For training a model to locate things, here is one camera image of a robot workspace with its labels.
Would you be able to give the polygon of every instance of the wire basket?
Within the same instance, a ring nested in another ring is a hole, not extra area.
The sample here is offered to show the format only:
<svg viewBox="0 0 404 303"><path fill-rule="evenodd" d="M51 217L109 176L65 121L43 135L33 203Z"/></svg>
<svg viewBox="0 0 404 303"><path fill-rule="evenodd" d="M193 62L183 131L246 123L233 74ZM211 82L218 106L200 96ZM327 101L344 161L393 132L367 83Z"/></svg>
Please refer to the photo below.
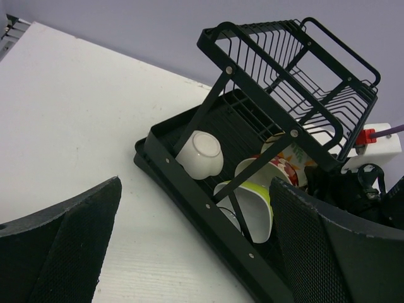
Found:
<svg viewBox="0 0 404 303"><path fill-rule="evenodd" d="M198 47L231 75L225 92L240 88L239 102L253 101L255 120L266 121L257 128L262 140L274 127L292 131L324 170L344 163L377 100L380 74L313 18L221 23L203 31Z"/></svg>

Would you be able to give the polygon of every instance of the gray wall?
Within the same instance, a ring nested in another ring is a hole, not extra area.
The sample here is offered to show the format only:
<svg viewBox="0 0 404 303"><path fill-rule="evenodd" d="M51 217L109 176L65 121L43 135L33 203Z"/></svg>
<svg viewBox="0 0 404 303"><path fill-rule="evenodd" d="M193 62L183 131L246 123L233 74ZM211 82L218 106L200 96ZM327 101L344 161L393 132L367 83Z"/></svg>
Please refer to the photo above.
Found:
<svg viewBox="0 0 404 303"><path fill-rule="evenodd" d="M8 13L212 84L218 69L196 47L201 30L222 21L252 23L313 16L382 74L369 121L404 123L402 0L3 0ZM386 167L388 184L404 174Z"/></svg>

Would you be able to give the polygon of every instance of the table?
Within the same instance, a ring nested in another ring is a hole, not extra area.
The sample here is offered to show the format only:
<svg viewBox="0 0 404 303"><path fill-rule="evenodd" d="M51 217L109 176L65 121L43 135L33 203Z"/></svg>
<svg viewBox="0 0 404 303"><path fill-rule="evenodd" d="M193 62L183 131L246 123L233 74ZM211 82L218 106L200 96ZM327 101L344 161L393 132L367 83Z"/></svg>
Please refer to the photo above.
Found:
<svg viewBox="0 0 404 303"><path fill-rule="evenodd" d="M118 175L94 302L251 301L133 163L152 125L200 104L210 87L38 23L0 62L0 79L1 223Z"/></svg>

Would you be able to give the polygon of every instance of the black dish rack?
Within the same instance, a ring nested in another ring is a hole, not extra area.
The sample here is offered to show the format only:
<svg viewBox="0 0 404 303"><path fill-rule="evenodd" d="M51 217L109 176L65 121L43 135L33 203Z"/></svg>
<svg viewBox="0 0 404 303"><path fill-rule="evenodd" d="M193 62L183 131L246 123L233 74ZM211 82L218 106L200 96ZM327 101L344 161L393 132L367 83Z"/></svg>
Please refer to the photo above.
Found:
<svg viewBox="0 0 404 303"><path fill-rule="evenodd" d="M313 18L221 23L203 30L198 47L222 74L200 106L153 126L137 142L134 162L164 188L256 300L292 302L276 230L267 243L253 244L234 189L293 142L322 169L340 168L377 100L380 74ZM196 129L214 135L224 155L222 172L202 181L175 160ZM259 154L281 131L285 135L234 177L239 162ZM245 237L215 206L226 196Z"/></svg>

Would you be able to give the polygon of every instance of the red connector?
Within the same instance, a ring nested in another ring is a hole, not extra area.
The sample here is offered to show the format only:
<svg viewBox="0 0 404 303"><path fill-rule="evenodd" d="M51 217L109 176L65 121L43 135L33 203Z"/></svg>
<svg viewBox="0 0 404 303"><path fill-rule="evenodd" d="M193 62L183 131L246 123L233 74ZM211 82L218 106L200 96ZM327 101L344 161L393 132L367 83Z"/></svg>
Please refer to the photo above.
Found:
<svg viewBox="0 0 404 303"><path fill-rule="evenodd" d="M363 129L360 131L358 138L356 139L356 145L366 145L369 143L376 143L376 138L371 138L370 134L375 133L376 131L371 129Z"/></svg>

